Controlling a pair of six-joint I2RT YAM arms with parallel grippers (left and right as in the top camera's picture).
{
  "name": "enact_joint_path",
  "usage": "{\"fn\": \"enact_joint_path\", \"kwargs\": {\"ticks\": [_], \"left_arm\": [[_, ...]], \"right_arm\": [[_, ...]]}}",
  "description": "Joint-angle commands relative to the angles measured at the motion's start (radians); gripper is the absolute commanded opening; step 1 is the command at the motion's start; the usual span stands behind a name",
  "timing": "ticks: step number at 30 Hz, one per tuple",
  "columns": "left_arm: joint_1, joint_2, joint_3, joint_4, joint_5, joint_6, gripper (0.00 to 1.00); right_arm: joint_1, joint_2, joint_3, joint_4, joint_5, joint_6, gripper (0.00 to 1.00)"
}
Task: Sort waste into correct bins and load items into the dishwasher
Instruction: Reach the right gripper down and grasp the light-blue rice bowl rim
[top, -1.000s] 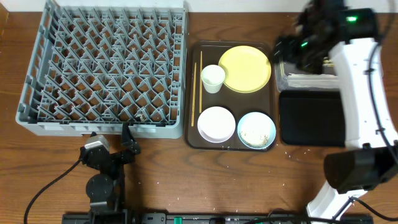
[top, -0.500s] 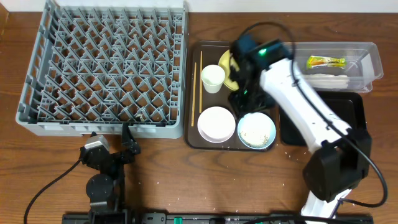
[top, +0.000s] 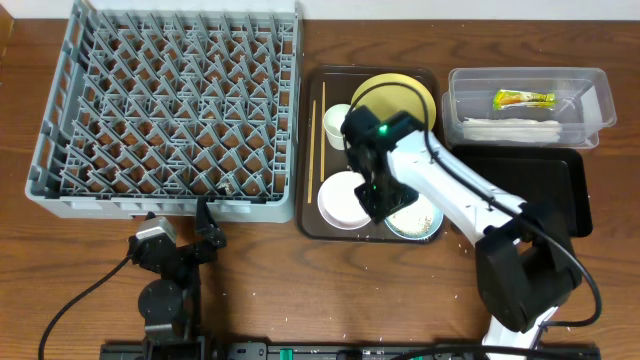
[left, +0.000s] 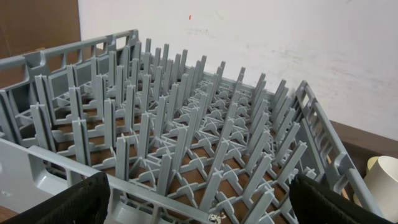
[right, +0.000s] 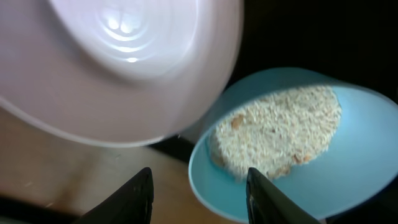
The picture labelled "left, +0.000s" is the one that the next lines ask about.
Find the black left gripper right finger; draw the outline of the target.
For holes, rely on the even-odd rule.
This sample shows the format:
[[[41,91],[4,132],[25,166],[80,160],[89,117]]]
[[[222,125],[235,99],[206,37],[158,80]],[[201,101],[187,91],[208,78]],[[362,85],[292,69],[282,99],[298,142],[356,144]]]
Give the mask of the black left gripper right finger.
[[[392,224],[303,174],[289,186],[289,198],[299,223]]]

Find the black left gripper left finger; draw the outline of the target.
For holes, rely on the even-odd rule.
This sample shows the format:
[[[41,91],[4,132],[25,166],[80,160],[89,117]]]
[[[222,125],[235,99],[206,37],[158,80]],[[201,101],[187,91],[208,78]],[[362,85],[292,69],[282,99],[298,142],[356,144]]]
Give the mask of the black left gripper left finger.
[[[2,224],[103,224],[108,214],[109,198],[107,174],[97,172]]]

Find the white paper cup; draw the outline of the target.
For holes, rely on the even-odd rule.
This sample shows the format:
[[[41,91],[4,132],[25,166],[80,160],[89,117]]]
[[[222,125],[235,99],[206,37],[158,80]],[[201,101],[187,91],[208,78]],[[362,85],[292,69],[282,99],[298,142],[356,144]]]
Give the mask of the white paper cup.
[[[397,223],[397,166],[397,158],[379,156],[364,178],[384,218],[392,223]]]

